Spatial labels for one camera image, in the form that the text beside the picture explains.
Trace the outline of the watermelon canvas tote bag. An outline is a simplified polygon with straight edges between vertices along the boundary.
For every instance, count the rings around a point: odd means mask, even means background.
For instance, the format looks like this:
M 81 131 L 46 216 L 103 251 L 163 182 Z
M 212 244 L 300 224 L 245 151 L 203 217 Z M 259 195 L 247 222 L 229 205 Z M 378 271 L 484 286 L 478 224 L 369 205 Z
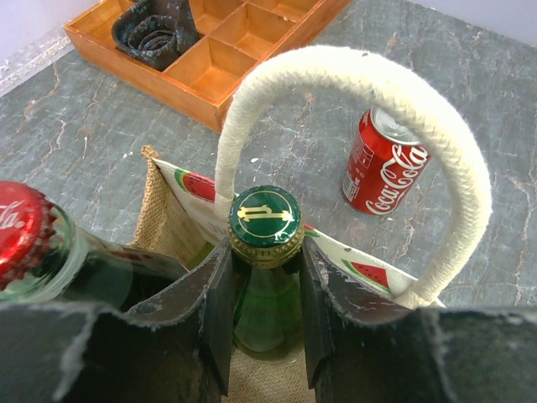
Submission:
M 388 293 L 396 306 L 410 310 L 437 305 L 487 227 L 492 211 L 487 166 L 456 109 L 414 72 L 381 55 L 316 45 L 256 66 L 236 90 L 219 139 L 211 204 L 216 215 L 223 217 L 231 207 L 238 159 L 260 114 L 276 97 L 303 86 L 335 88 L 383 109 L 439 160 L 451 193 L 450 227 L 424 274 Z

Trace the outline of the green glass bottle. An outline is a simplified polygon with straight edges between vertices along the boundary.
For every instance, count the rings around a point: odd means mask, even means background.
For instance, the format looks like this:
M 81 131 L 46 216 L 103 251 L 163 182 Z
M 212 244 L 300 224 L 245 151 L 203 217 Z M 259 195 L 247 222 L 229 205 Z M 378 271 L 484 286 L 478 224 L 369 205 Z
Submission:
M 287 363 L 303 348 L 299 204 L 277 186 L 250 188 L 232 203 L 228 234 L 236 281 L 233 342 L 253 359 Z

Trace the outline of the red cola can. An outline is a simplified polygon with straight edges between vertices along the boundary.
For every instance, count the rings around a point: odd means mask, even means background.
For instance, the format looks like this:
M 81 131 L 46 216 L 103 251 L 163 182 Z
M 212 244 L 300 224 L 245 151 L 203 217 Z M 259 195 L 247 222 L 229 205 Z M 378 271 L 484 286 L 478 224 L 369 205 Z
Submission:
M 431 159 L 410 129 L 379 107 L 362 116 L 349 155 L 342 193 L 359 212 L 391 213 Z

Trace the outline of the glass cola bottle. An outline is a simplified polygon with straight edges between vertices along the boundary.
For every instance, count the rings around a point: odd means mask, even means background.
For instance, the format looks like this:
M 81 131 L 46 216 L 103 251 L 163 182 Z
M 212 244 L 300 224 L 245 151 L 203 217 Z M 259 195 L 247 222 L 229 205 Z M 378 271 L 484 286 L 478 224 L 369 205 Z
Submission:
M 176 259 L 88 233 L 24 183 L 1 183 L 2 304 L 97 301 L 128 311 L 186 273 Z

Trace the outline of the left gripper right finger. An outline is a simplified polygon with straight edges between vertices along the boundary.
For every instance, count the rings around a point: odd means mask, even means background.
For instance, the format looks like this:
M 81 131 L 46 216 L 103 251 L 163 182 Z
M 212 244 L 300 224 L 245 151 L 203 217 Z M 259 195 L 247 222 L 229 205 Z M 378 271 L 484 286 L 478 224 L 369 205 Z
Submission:
M 532 307 L 410 310 L 339 270 L 306 240 L 305 362 L 319 402 L 533 402 Z

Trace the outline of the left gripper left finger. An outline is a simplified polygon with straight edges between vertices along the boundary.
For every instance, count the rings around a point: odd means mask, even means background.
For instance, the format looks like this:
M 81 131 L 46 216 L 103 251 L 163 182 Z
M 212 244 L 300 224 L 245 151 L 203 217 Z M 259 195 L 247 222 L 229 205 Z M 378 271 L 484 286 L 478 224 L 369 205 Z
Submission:
M 95 302 L 1 309 L 4 402 L 218 402 L 228 392 L 230 243 L 127 312 Z

